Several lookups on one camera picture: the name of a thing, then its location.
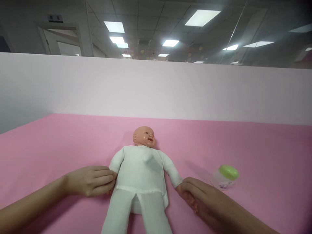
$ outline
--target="white doll clothing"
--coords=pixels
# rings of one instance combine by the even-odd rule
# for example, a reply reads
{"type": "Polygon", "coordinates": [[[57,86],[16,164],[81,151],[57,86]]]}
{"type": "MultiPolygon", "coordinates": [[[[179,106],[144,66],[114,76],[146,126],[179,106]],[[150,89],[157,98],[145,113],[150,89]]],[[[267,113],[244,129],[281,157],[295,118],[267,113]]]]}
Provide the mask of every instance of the white doll clothing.
{"type": "Polygon", "coordinates": [[[164,170],[175,188],[182,183],[171,159],[147,146],[125,146],[111,160],[110,170],[118,177],[102,234],[126,233],[130,212],[142,214],[147,234],[171,234],[164,212],[169,204],[164,170]]]}
{"type": "Polygon", "coordinates": [[[125,146],[110,162],[110,170],[118,174],[115,188],[134,193],[160,192],[163,204],[169,204],[164,170],[176,188],[182,183],[171,159],[160,150],[147,146],[125,146]]]}
{"type": "Polygon", "coordinates": [[[114,189],[101,234],[126,234],[133,198],[142,204],[142,216],[146,234],[172,234],[163,208],[160,192],[138,193],[114,189]]]}

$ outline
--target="air vent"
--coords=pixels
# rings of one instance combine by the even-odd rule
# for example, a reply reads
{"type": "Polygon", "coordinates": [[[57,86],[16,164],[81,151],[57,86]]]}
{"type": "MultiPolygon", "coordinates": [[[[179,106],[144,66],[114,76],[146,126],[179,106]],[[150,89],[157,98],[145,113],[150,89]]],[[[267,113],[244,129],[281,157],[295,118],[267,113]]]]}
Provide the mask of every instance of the air vent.
{"type": "Polygon", "coordinates": [[[150,43],[150,40],[139,39],[139,45],[148,45],[149,43],[150,43]]]}

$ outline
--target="small jar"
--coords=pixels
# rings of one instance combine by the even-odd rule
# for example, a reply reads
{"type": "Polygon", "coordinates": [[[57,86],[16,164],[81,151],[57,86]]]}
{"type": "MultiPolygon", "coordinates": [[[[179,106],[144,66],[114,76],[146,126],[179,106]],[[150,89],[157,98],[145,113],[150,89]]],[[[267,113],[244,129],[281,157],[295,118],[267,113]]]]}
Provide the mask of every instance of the small jar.
{"type": "Polygon", "coordinates": [[[219,190],[227,190],[233,186],[234,181],[239,177],[238,171],[228,165],[222,165],[213,174],[211,183],[219,190]]]}

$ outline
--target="label on jar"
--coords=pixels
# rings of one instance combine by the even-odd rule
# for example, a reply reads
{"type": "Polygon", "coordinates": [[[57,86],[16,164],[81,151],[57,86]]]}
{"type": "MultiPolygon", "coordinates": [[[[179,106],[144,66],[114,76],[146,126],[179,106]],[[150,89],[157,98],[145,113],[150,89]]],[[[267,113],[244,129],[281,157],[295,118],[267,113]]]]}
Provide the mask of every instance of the label on jar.
{"type": "Polygon", "coordinates": [[[221,182],[219,184],[220,188],[222,188],[222,189],[225,189],[225,188],[227,189],[227,188],[231,187],[232,185],[233,185],[232,181],[224,181],[224,182],[221,182]]]}

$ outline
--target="doll face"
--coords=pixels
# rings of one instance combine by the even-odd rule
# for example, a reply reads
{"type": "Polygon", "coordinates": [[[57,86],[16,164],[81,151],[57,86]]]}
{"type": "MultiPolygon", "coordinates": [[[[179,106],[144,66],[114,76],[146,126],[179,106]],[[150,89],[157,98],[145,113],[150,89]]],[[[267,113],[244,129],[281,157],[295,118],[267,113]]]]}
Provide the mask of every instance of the doll face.
{"type": "Polygon", "coordinates": [[[150,148],[154,148],[156,145],[156,139],[154,137],[154,131],[150,127],[139,127],[133,133],[133,142],[135,145],[145,145],[150,148]]]}

